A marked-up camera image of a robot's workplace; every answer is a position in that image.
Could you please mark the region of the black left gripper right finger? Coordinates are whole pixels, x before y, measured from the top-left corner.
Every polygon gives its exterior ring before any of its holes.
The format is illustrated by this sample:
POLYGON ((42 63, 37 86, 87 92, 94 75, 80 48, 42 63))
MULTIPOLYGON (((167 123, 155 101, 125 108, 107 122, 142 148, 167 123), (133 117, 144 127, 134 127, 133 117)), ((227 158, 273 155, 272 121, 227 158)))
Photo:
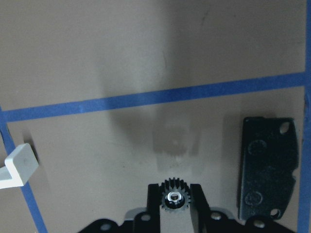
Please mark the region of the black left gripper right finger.
POLYGON ((195 233, 207 233, 210 207, 201 185, 191 184, 190 216, 195 233))

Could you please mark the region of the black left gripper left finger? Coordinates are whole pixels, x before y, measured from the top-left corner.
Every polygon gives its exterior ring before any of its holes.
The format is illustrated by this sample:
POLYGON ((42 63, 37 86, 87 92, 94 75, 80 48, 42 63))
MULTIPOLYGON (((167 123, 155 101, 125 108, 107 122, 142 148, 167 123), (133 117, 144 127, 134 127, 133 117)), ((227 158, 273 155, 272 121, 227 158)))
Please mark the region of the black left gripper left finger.
POLYGON ((160 190, 158 184, 148 185, 147 212, 150 216, 148 232, 160 233, 160 190))

